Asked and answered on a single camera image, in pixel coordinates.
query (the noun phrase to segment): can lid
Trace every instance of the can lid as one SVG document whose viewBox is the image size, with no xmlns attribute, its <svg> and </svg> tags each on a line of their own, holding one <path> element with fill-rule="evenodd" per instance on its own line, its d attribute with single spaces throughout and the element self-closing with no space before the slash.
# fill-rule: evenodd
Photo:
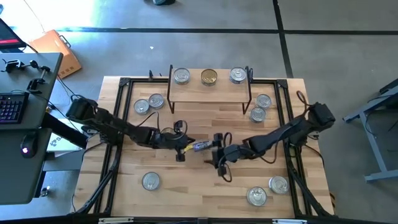
<svg viewBox="0 0 398 224">
<path fill-rule="evenodd" d="M 285 178 L 275 176 L 269 180 L 269 188 L 277 194 L 286 194 L 289 190 L 289 185 Z"/>
<path fill-rule="evenodd" d="M 190 73 L 186 68 L 178 68 L 174 71 L 174 79 L 177 82 L 186 82 L 189 80 Z"/>
<path fill-rule="evenodd" d="M 262 108 L 269 108 L 270 105 L 272 104 L 272 101 L 268 95 L 260 94 L 256 98 L 256 104 L 257 106 L 260 106 Z"/>
<path fill-rule="evenodd" d="M 241 67 L 232 68 L 229 75 L 233 80 L 243 81 L 246 78 L 246 71 Z"/>
<path fill-rule="evenodd" d="M 149 105 L 154 107 L 154 108 L 162 106 L 163 103 L 164 103 L 163 96 L 158 94 L 158 93 L 152 94 L 149 97 Z"/>
<path fill-rule="evenodd" d="M 146 190 L 156 190 L 160 185 L 160 177 L 155 172 L 148 172 L 142 178 L 142 186 Z"/>
<path fill-rule="evenodd" d="M 266 111 L 264 111 L 264 109 L 259 107 L 253 108 L 250 112 L 250 117 L 254 121 L 258 122 L 264 121 L 266 119 Z"/>
<path fill-rule="evenodd" d="M 248 191 L 248 201 L 255 206 L 262 206 L 267 201 L 267 193 L 261 187 L 253 187 Z"/>
<path fill-rule="evenodd" d="M 202 71 L 201 79 L 205 83 L 214 83 L 217 80 L 217 72 L 213 69 L 206 69 Z"/>
<path fill-rule="evenodd" d="M 134 104 L 134 109 L 138 113 L 143 113 L 149 109 L 149 103 L 144 99 L 137 100 Z"/>
</svg>

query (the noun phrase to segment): tin can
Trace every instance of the tin can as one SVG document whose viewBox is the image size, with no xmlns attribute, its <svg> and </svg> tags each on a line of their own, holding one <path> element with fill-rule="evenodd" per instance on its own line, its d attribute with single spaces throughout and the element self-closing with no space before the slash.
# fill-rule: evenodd
<svg viewBox="0 0 398 224">
<path fill-rule="evenodd" d="M 160 177 L 155 172 L 148 172 L 142 178 L 142 186 L 146 190 L 157 190 L 160 186 Z"/>
<path fill-rule="evenodd" d="M 152 94 L 149 97 L 148 102 L 149 102 L 149 106 L 156 110 L 161 109 L 164 105 L 163 96 L 158 93 Z"/>
<path fill-rule="evenodd" d="M 134 104 L 134 110 L 137 112 L 139 115 L 144 115 L 149 112 L 149 103 L 147 100 L 140 99 L 137 100 Z"/>
<path fill-rule="evenodd" d="M 272 104 L 271 98 L 268 95 L 260 94 L 256 98 L 256 106 L 266 110 Z"/>
<path fill-rule="evenodd" d="M 241 84 L 246 77 L 246 71 L 241 67 L 232 68 L 229 72 L 229 79 L 235 84 Z"/>
<path fill-rule="evenodd" d="M 277 194 L 286 194 L 289 191 L 287 180 L 283 177 L 275 176 L 269 179 L 269 188 Z"/>
<path fill-rule="evenodd" d="M 186 68 L 178 68 L 174 71 L 174 81 L 179 85 L 185 85 L 191 77 L 190 72 Z"/>
<path fill-rule="evenodd" d="M 250 120 L 254 123 L 261 123 L 266 119 L 266 111 L 260 107 L 253 108 L 250 111 Z"/>
<path fill-rule="evenodd" d="M 202 71 L 201 75 L 201 82 L 205 86 L 213 86 L 216 84 L 217 81 L 217 72 L 213 69 L 206 69 Z"/>
<path fill-rule="evenodd" d="M 263 206 L 267 201 L 267 193 L 261 187 L 253 187 L 248 191 L 248 202 L 254 206 Z"/>
</svg>

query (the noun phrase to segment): computer keyboard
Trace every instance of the computer keyboard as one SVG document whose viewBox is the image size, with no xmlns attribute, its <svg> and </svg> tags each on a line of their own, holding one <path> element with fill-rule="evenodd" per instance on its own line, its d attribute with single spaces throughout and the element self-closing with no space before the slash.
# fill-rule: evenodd
<svg viewBox="0 0 398 224">
<path fill-rule="evenodd" d="M 20 124 L 29 93 L 0 93 L 0 125 Z"/>
</svg>

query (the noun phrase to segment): wooden table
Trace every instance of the wooden table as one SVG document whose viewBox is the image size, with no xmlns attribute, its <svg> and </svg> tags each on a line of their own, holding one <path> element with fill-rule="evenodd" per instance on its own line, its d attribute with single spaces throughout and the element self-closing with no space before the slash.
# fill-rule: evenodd
<svg viewBox="0 0 398 224">
<path fill-rule="evenodd" d="M 99 95 L 100 107 L 113 111 L 120 77 L 104 77 Z M 306 95 L 304 80 L 287 79 L 294 116 L 301 114 L 304 105 L 295 92 L 300 90 Z M 267 119 L 255 124 L 249 120 L 249 111 L 242 114 L 241 104 L 220 103 L 176 103 L 175 113 L 171 114 L 167 105 L 159 110 L 160 128 L 171 127 L 173 122 L 184 119 L 188 122 L 188 135 L 195 139 L 211 139 L 214 133 L 231 132 L 234 143 L 258 134 L 267 134 L 279 127 L 275 104 L 274 88 L 271 85 L 253 84 L 253 99 L 265 93 L 272 98 L 273 105 L 267 111 Z M 122 102 L 126 99 L 123 93 Z M 140 98 L 147 98 L 153 93 L 167 94 L 166 83 L 135 83 L 131 98 L 128 121 L 140 123 L 146 116 L 134 112 L 133 104 Z M 285 120 L 287 112 L 281 92 Z M 254 106 L 252 100 L 249 110 Z M 156 119 L 150 118 L 145 126 L 155 126 Z M 308 145 L 318 150 L 318 143 L 308 139 Z M 93 193 L 100 179 L 105 146 L 90 151 L 84 158 L 75 191 L 75 206 L 80 208 Z M 265 158 L 271 160 L 272 148 Z M 288 218 L 294 217 L 290 195 L 277 195 L 268 188 L 268 181 L 275 175 L 287 178 L 287 169 L 282 144 L 279 144 L 275 164 L 267 164 L 259 159 L 238 161 L 230 164 L 233 175 L 232 183 L 217 176 L 216 170 L 203 163 L 210 159 L 210 151 L 186 153 L 186 162 L 175 161 L 174 150 L 148 149 L 139 147 L 129 138 L 124 138 L 123 154 L 119 168 L 118 181 L 113 202 L 112 216 L 134 217 L 219 217 L 219 218 Z M 323 208 L 333 213 L 328 184 L 322 160 L 313 151 L 303 147 L 302 160 L 308 188 L 312 191 Z M 142 176 L 147 172 L 160 175 L 159 190 L 150 192 L 141 185 Z M 265 206 L 254 207 L 248 204 L 248 189 L 260 186 L 267 192 Z M 102 207 L 106 204 L 108 188 L 105 189 Z M 300 208 L 304 210 L 301 191 L 298 188 Z"/>
</svg>

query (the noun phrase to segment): gold can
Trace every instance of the gold can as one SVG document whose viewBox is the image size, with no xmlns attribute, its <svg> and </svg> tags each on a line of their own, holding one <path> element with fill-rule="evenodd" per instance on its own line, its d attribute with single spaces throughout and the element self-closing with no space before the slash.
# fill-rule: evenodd
<svg viewBox="0 0 398 224">
<path fill-rule="evenodd" d="M 213 69 L 206 69 L 201 73 L 200 78 L 205 86 L 213 86 L 217 81 L 217 73 Z"/>
</svg>

